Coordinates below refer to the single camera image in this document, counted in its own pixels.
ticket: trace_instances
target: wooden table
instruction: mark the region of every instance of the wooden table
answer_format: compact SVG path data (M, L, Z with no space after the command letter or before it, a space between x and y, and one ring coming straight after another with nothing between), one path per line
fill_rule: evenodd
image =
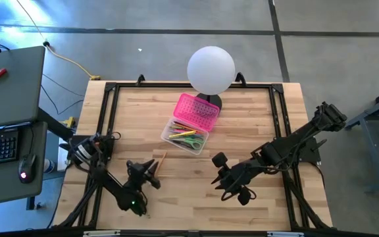
M105 88L104 81L91 81L77 134L92 135ZM283 83L292 131L308 122L300 84ZM289 230L288 212L282 175L260 174L249 187L257 199L241 206L236 197L221 201L223 190L211 185L218 169L211 158L223 151L229 165L250 158L249 153L275 137L267 90L229 89L220 95L222 110L202 153L193 156L161 140L160 135L172 116L181 93L196 95L192 88L121 88L114 122L115 132L122 134L116 141L109 171L121 182L126 181L126 161L143 162L168 155L159 170L161 189L143 186L148 198L148 215L139 217L131 211L121 211L115 198L104 190L97 222L98 229L151 230ZM105 125L106 131L110 104ZM310 164L300 164L305 198L320 218L331 226L321 175ZM54 224L68 216L83 195L87 174L75 167L67 170ZM90 200L87 220L91 217ZM299 206L294 199L297 220L301 223Z

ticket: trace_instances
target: gray desk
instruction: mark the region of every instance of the gray desk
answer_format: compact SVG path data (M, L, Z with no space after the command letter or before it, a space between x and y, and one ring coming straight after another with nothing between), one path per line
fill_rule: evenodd
M48 129L64 140L72 132L39 108L39 94L45 48L13 49L0 53L0 126L43 121Z
M32 153L36 154L35 179L29 184L23 184L18 178L18 163L13 161L0 164L0 202L10 201L20 198L28 198L40 194L43 178L43 161L45 159L46 146L46 122L37 122L32 125L34 139L32 142L32 132L29 126L20 129L19 157L29 152L32 144Z

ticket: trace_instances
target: scissors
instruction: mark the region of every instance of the scissors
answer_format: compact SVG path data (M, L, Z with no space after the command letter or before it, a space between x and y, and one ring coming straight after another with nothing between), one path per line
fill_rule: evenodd
M184 145L191 149L201 149L204 144L204 138L200 137L192 137L192 138L171 138L171 140L175 143Z

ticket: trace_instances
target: white sphere lamp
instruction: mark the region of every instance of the white sphere lamp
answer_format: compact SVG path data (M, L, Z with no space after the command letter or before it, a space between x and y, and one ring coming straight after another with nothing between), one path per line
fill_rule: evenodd
M235 80L235 63L224 49L208 46L195 52L188 62L187 76L200 94L197 97L222 108L218 94Z

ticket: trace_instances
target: gray floor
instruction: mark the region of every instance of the gray floor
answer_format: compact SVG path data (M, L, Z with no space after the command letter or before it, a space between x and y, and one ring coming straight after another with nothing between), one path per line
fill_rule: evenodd
M39 26L67 28L273 30L266 0L47 0L21 1ZM281 30L308 32L379 32L379 0L275 0ZM37 33L16 1L0 0L0 43L12 47L40 45ZM217 45L234 58L248 81L281 82L274 36L212 34L69 34L43 33L56 51L79 61L104 80L186 80L186 65L200 47ZM300 82L311 115L323 101L349 118L372 105L379 95L379 38L282 37L291 82ZM58 83L85 93L88 77L80 69L47 53L44 72ZM63 110L80 96L43 78L43 86ZM57 119L80 115L81 104L56 115L42 94L40 106ZM379 233L379 194L365 194L373 182L372 165L361 129L322 133L322 170L334 226ZM61 181L45 181L41 199L56 204ZM53 208L22 211L25 200L0 204L0 231L47 226Z

